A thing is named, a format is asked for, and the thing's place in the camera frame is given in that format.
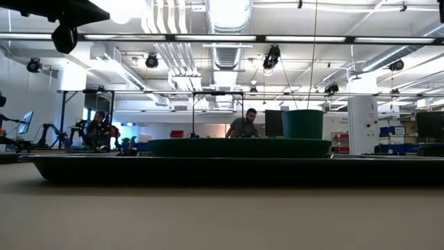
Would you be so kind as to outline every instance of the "black tray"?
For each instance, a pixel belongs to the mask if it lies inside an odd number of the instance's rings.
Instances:
[[[59,183],[210,186],[443,186],[440,158],[156,158],[22,156]]]

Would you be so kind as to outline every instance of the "ceiling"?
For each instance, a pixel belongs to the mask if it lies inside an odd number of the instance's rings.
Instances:
[[[288,35],[313,35],[316,22],[316,35],[378,35],[378,36],[415,36],[424,27],[439,20],[436,11],[413,11],[414,8],[437,9],[436,0],[414,0],[405,1],[408,6],[405,12],[352,12],[358,10],[371,10],[381,0],[319,0],[316,14],[316,1],[304,0],[302,9],[285,5],[285,1],[279,0],[254,0],[254,8],[250,23],[251,34],[288,34]],[[187,0],[187,29],[190,33],[206,33],[206,14],[201,11],[205,7],[204,1]],[[401,9],[402,1],[384,0],[380,10]],[[326,8],[344,10],[347,12],[325,11]],[[0,9],[0,31],[1,32],[52,32],[57,24],[48,22],[43,17],[21,17],[18,12]],[[79,28],[82,33],[143,33],[140,19],[132,19],[127,24],[115,24],[112,20],[88,24]],[[116,47],[122,52],[122,61],[129,66],[138,77],[146,81],[152,89],[165,90],[168,88],[166,79],[169,69],[160,59],[156,69],[148,69],[144,61],[149,52],[156,52],[153,44],[142,42],[104,42],[107,47]],[[248,88],[252,80],[257,81],[259,91],[269,92],[288,90],[290,86],[302,86],[308,91],[322,81],[326,76],[350,61],[365,61],[389,49],[390,46],[382,45],[312,45],[312,44],[280,44],[282,60],[273,70],[272,76],[264,76],[262,70],[263,56],[267,52],[268,44],[254,44],[251,49],[244,49],[241,70],[237,78],[237,84]],[[63,69],[69,63],[66,58],[52,56],[55,48],[50,42],[12,42],[14,53],[17,57],[26,61],[24,51],[42,51],[42,62],[46,67]],[[212,82],[212,68],[209,49],[203,48],[202,44],[191,44],[194,59],[198,71],[202,75],[202,85],[208,86]],[[403,58],[405,68],[413,67],[427,59],[442,53],[441,47],[425,47],[409,56]],[[418,78],[432,74],[439,69],[438,65],[444,63],[444,58],[434,62],[433,67],[424,66],[412,70],[406,74],[399,75],[393,81],[382,81],[390,76],[388,70],[378,70],[379,87],[392,88],[396,85],[414,81]],[[85,62],[90,67],[95,67],[95,60]],[[128,86],[122,77],[109,70],[97,70],[100,74],[107,76],[109,83],[107,88],[116,86]],[[346,88],[346,78],[335,79],[341,88]],[[88,83],[103,84],[96,76],[89,76]],[[430,83],[441,84],[441,81]]]

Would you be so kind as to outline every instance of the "monitor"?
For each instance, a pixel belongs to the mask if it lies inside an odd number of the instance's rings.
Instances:
[[[265,110],[265,135],[284,136],[282,127],[283,110]]]
[[[418,112],[416,122],[418,137],[444,139],[444,112]]]
[[[34,111],[28,112],[26,115],[23,116],[23,122],[24,124],[20,124],[19,128],[19,135],[23,135],[28,132],[29,125],[31,124],[31,120],[33,118]]]

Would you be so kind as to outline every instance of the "teal bucket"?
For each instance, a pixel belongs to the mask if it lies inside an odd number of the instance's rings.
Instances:
[[[290,110],[282,113],[284,138],[322,139],[324,112],[319,110]]]

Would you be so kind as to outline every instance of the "ventilation duct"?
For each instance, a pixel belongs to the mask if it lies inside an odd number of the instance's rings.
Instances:
[[[440,24],[437,22],[434,22],[433,24],[429,25],[427,28],[422,30],[421,32],[417,33],[416,36],[423,36],[423,37],[443,37],[444,36],[444,24]],[[384,53],[381,53],[378,56],[375,56],[374,58],[366,61],[361,66],[361,72],[372,72],[376,69],[380,69],[384,66],[390,65],[391,63],[394,63],[395,61],[408,56],[409,54],[423,48],[422,45],[408,45],[408,46],[395,46],[388,50],[386,50]]]
[[[248,27],[253,11],[253,0],[207,0],[207,27],[211,34],[244,34]],[[232,87],[236,83],[237,72],[229,70],[239,69],[241,55],[240,48],[212,48],[212,64],[214,83],[217,87]],[[216,101],[226,97],[217,97]]]

